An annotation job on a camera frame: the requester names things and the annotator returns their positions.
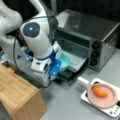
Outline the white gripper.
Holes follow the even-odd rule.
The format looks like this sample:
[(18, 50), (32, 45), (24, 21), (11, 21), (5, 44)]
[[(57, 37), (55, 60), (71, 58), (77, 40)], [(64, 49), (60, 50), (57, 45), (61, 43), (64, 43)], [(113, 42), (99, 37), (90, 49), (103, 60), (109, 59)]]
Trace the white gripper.
[(51, 63), (52, 61), (50, 58), (47, 58), (45, 60), (38, 60), (36, 58), (33, 58), (31, 69), (34, 72), (44, 73), (49, 68)]

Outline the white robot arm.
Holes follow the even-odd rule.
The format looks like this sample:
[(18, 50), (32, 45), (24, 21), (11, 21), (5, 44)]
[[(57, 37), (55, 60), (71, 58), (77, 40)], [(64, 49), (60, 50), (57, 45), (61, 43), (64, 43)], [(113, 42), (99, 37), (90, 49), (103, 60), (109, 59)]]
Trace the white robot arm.
[(24, 21), (22, 16), (0, 0), (0, 45), (7, 58), (12, 58), (15, 37), (8, 33), (19, 29), (34, 58), (31, 69), (44, 74), (56, 58), (55, 45), (49, 35), (57, 28), (56, 16), (40, 0), (30, 0), (38, 14)]

